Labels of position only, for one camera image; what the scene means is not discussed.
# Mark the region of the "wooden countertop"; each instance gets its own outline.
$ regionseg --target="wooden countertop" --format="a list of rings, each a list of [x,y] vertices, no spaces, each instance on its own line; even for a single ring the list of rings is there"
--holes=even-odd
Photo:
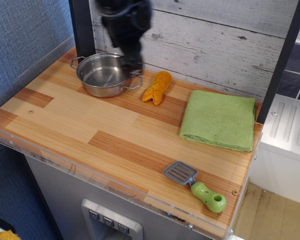
[[[41,156],[63,171],[66,166],[70,174],[105,184],[176,222],[222,239],[220,229],[230,229],[239,204],[240,194],[233,191],[243,190],[254,153],[179,137],[191,92],[212,90],[173,78],[161,104],[154,106],[141,100],[155,75],[145,70],[142,87],[97,98],[84,90],[70,68],[75,57],[73,48],[0,108],[2,142],[6,139],[20,152]],[[256,105],[256,115],[260,107]],[[253,151],[261,130],[255,123]],[[197,169],[197,181],[225,195],[223,212],[209,211],[189,185],[164,176],[175,161]]]

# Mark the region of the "toy kitchen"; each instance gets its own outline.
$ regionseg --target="toy kitchen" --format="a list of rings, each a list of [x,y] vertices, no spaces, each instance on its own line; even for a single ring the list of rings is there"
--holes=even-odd
[[[75,47],[0,108],[63,239],[235,239],[300,1],[69,2]]]

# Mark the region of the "yellow toy food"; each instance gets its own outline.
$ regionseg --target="yellow toy food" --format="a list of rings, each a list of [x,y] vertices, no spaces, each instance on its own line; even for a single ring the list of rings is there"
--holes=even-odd
[[[149,87],[142,96],[142,101],[153,100],[154,105],[158,105],[163,97],[163,92],[167,90],[171,83],[171,74],[167,71],[160,71],[154,76],[152,86]]]
[[[11,230],[0,232],[0,240],[21,240],[18,235],[14,234]]]

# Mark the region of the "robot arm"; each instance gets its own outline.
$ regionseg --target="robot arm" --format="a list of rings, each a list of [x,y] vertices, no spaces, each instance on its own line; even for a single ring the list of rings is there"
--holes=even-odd
[[[123,52],[123,68],[130,75],[142,73],[140,38],[150,28],[152,9],[149,0],[96,0],[113,47]]]

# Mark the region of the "toy spatula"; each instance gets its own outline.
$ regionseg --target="toy spatula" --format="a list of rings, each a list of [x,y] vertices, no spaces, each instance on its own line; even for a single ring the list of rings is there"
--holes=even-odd
[[[197,170],[182,161],[176,161],[164,170],[164,175],[181,185],[190,184],[193,195],[199,198],[213,213],[222,212],[227,201],[225,196],[206,187],[203,182],[196,182]]]

